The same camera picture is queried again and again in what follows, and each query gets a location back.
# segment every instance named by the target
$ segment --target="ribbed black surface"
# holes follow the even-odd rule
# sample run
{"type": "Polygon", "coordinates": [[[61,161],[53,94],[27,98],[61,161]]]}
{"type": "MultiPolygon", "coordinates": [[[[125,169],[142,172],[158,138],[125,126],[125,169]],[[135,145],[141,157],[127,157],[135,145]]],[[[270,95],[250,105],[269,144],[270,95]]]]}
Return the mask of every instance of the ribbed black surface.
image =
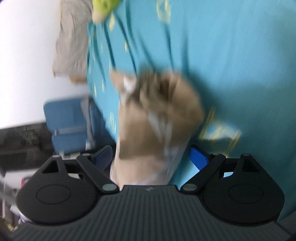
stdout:
{"type": "Polygon", "coordinates": [[[42,227],[26,223],[12,234],[16,241],[287,240],[277,224],[232,226],[210,215],[200,200],[174,186],[126,186],[104,196],[94,210],[73,223],[42,227]]]}

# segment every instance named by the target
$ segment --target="mattress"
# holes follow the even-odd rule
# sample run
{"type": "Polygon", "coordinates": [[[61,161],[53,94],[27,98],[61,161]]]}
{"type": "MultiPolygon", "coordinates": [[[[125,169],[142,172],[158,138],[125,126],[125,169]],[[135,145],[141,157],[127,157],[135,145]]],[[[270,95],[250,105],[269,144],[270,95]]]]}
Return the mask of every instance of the mattress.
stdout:
{"type": "MultiPolygon", "coordinates": [[[[196,143],[230,157],[251,153],[284,191],[282,218],[296,208],[295,30],[295,1],[122,0],[103,24],[89,24],[88,85],[116,139],[111,69],[180,71],[200,92],[208,120],[223,123],[220,137],[196,143]],[[229,141],[225,125],[239,138],[229,141]]],[[[197,172],[185,155],[172,183],[197,172]]]]}

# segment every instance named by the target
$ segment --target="plush toy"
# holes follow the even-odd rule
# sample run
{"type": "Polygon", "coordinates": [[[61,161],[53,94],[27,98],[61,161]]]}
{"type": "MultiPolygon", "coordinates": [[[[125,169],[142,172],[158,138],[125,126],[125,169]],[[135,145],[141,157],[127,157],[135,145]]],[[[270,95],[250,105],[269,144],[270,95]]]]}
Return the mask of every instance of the plush toy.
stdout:
{"type": "Polygon", "coordinates": [[[93,0],[93,22],[102,23],[119,2],[120,0],[93,0]]]}

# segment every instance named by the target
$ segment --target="teal fabric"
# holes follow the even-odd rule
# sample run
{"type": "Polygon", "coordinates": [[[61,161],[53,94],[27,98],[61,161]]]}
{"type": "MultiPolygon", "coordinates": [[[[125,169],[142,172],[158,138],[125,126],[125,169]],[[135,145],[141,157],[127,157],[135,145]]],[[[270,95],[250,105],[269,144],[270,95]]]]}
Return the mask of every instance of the teal fabric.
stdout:
{"type": "MultiPolygon", "coordinates": [[[[217,120],[240,130],[230,156],[251,153],[283,189],[280,217],[296,209],[295,1],[122,0],[88,35],[88,83],[113,138],[119,97],[110,65],[131,74],[180,71],[206,113],[214,107],[217,120]]],[[[201,145],[220,151],[223,142],[201,145]]],[[[197,171],[185,155],[172,182],[197,171]]]]}

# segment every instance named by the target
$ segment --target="pillowcase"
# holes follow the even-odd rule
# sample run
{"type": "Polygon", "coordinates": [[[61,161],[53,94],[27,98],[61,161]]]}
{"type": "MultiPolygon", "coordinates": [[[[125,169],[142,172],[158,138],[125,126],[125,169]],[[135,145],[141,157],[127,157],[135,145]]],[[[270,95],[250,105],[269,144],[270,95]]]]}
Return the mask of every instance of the pillowcase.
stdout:
{"type": "Polygon", "coordinates": [[[56,42],[54,76],[85,77],[87,69],[87,26],[92,0],[61,0],[61,29],[56,42]]]}

